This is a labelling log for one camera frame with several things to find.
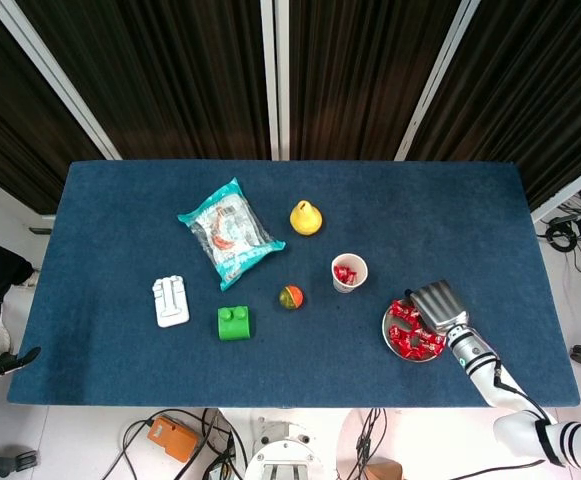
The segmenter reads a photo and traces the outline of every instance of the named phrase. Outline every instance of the orange device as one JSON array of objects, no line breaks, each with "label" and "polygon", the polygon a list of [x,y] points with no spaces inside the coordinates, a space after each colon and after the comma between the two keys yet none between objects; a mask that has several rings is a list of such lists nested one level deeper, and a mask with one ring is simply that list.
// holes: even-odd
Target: orange device
[{"label": "orange device", "polygon": [[186,463],[199,442],[193,430],[175,419],[161,415],[152,424],[148,438],[166,449],[166,453]]}]

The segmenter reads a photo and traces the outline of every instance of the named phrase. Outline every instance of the orange ball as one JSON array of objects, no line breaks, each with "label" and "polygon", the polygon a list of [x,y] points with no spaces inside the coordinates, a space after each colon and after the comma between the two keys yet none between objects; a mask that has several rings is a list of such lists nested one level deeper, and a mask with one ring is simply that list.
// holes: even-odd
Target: orange ball
[{"label": "orange ball", "polygon": [[296,310],[303,303],[303,292],[295,285],[286,285],[279,294],[279,302],[288,310]]}]

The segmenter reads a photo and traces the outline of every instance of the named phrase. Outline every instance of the white toy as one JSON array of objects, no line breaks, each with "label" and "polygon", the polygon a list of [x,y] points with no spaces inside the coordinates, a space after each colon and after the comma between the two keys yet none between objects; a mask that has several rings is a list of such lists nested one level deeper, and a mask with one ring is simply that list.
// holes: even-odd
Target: white toy
[{"label": "white toy", "polygon": [[157,323],[160,327],[172,327],[190,320],[186,289],[183,278],[179,275],[155,280],[152,285],[154,308],[157,311]]}]

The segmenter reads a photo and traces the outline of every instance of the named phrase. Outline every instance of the green toy brick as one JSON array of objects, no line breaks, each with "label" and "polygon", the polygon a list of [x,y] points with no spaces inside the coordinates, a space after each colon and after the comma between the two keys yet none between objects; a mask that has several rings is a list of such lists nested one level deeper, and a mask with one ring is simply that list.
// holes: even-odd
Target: green toy brick
[{"label": "green toy brick", "polygon": [[219,339],[243,340],[250,338],[250,315],[248,307],[222,307],[217,311]]}]

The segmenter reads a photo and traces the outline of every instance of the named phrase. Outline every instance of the plastic packaging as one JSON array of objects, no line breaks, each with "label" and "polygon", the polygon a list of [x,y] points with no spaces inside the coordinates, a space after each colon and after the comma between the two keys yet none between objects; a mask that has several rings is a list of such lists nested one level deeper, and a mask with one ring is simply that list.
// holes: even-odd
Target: plastic packaging
[{"label": "plastic packaging", "polygon": [[177,217],[195,234],[221,276],[221,291],[285,242],[266,232],[243,196],[236,178],[210,195],[196,210]]}]

